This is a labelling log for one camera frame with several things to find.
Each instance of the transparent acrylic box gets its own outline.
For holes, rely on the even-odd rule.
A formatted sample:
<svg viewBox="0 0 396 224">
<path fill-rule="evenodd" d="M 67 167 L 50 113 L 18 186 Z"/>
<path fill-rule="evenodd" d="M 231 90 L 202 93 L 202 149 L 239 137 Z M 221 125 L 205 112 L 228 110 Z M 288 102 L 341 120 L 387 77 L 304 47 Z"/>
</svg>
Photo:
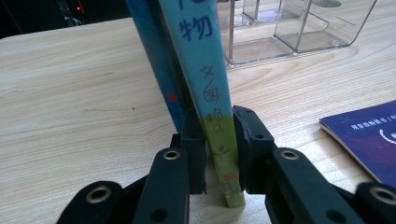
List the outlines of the transparent acrylic box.
<svg viewBox="0 0 396 224">
<path fill-rule="evenodd" d="M 376 0 L 218 0 L 229 66 L 351 45 Z"/>
</svg>

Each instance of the blue booklet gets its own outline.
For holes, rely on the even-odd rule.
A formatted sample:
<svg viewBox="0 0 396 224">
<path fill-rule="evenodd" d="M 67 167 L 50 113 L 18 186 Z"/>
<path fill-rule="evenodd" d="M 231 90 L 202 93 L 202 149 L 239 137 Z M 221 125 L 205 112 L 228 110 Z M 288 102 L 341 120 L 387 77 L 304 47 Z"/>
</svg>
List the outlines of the blue booklet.
<svg viewBox="0 0 396 224">
<path fill-rule="evenodd" d="M 396 101 L 319 120 L 379 182 L 396 188 Z"/>
</svg>

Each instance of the clear plastic organizer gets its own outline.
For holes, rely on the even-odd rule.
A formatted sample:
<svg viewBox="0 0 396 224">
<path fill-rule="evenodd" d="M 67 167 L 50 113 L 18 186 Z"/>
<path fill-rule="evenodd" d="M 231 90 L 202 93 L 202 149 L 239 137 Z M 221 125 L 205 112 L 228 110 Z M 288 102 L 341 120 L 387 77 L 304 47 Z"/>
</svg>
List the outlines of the clear plastic organizer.
<svg viewBox="0 0 396 224">
<path fill-rule="evenodd" d="M 229 66 L 351 45 L 376 0 L 218 0 Z"/>
</svg>

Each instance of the printed chinese character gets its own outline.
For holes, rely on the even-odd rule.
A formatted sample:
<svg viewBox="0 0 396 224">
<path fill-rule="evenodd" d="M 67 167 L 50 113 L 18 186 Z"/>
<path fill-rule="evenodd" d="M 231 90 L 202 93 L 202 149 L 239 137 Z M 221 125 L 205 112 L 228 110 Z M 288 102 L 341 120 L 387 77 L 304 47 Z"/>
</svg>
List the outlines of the printed chinese character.
<svg viewBox="0 0 396 224">
<path fill-rule="evenodd" d="M 194 18 L 192 20 L 192 27 L 195 28 L 199 33 L 199 39 L 202 39 L 204 35 L 212 35 L 212 24 L 210 23 L 210 19 L 207 16 L 204 16 L 200 19 Z"/>
<path fill-rule="evenodd" d="M 180 23 L 180 32 L 183 34 L 183 38 L 187 37 L 187 40 L 191 41 L 191 31 L 192 25 L 191 22 L 187 22 L 186 20 Z"/>
</svg>

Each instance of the screw hole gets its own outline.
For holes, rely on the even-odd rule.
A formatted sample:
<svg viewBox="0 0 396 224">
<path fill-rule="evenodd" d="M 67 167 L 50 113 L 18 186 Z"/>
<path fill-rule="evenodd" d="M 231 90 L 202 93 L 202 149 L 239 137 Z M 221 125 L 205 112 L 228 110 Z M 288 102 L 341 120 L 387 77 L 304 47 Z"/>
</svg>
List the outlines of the screw hole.
<svg viewBox="0 0 396 224">
<path fill-rule="evenodd" d="M 372 187 L 370 188 L 370 193 L 383 203 L 396 205 L 396 194 L 388 189 Z"/>
<path fill-rule="evenodd" d="M 168 213 L 163 209 L 157 209 L 151 213 L 150 218 L 154 222 L 161 223 L 168 218 Z"/>
<path fill-rule="evenodd" d="M 288 160 L 297 160 L 298 159 L 298 155 L 295 152 L 292 151 L 282 151 L 280 153 L 280 155 Z"/>
<path fill-rule="evenodd" d="M 335 223 L 346 223 L 347 219 L 339 212 L 330 210 L 326 213 L 326 216 Z"/>
<path fill-rule="evenodd" d="M 175 160 L 180 156 L 180 153 L 177 151 L 167 151 L 163 153 L 163 157 L 166 158 L 169 161 Z"/>
<path fill-rule="evenodd" d="M 111 195 L 111 189 L 108 186 L 100 186 L 91 190 L 86 197 L 88 203 L 101 203 Z"/>
</svg>

